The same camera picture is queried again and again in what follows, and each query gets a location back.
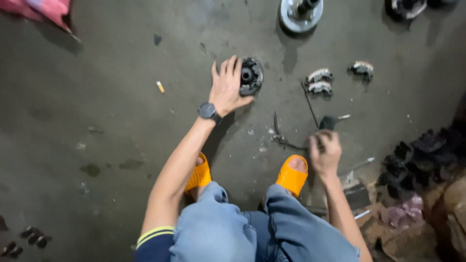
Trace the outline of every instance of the light blue jeans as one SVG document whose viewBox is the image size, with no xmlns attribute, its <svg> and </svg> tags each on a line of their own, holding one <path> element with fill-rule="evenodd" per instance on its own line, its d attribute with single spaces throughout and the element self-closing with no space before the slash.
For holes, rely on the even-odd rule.
<svg viewBox="0 0 466 262">
<path fill-rule="evenodd" d="M 357 248 L 282 186 L 267 189 L 264 210 L 240 212 L 218 183 L 209 183 L 178 219 L 171 261 L 359 261 Z"/>
</svg>

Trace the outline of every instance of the pink cloth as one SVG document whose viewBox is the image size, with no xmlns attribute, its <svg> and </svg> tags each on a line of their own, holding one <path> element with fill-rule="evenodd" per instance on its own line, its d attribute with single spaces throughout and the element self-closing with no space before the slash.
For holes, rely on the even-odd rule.
<svg viewBox="0 0 466 262">
<path fill-rule="evenodd" d="M 48 18 L 69 31 L 62 19 L 69 12 L 69 2 L 70 0 L 0 0 L 0 9 L 39 21 Z"/>
</svg>

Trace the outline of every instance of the wristwatch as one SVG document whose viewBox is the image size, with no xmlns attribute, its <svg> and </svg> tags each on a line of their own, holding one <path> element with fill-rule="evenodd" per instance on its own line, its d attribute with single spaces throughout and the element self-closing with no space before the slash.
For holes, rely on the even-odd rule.
<svg viewBox="0 0 466 262">
<path fill-rule="evenodd" d="M 215 106 L 211 103 L 204 102 L 198 109 L 199 117 L 202 119 L 212 119 L 218 125 L 222 122 L 222 117 L 215 110 Z"/>
</svg>

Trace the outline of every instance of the gray floor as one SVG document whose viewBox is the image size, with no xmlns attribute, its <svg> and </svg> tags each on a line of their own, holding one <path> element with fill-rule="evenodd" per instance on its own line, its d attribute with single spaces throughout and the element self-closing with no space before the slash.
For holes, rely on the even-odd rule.
<svg viewBox="0 0 466 262">
<path fill-rule="evenodd" d="M 331 101 L 312 100 L 318 117 L 352 115 L 336 128 L 342 172 L 374 156 L 356 172 L 373 181 L 399 140 L 450 123 L 466 80 L 463 1 L 425 11 L 410 32 L 385 17 L 381 0 L 325 1 L 307 40 L 276 31 L 277 7 L 75 1 L 82 45 L 44 24 L 0 16 L 0 214 L 11 229 L 0 244 L 21 243 L 18 261 L 131 260 L 148 193 L 208 97 L 214 59 L 252 55 L 266 67 L 255 103 L 224 121 L 205 149 L 214 179 L 242 209 L 257 206 L 294 153 L 271 142 L 274 111 L 294 143 L 316 129 L 299 86 L 315 69 L 336 76 Z M 163 37 L 158 47 L 154 33 Z M 369 86 L 347 75 L 355 60 L 374 64 Z M 28 225 L 53 242 L 27 247 L 16 234 Z"/>
</svg>

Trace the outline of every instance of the knee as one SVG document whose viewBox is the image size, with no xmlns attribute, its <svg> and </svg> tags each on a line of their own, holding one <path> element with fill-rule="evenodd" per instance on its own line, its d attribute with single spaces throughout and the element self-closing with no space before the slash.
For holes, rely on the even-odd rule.
<svg viewBox="0 0 466 262">
<path fill-rule="evenodd" d="M 242 230 L 200 222 L 195 228 L 175 234 L 170 251 L 177 262 L 254 261 L 255 250 Z"/>
</svg>

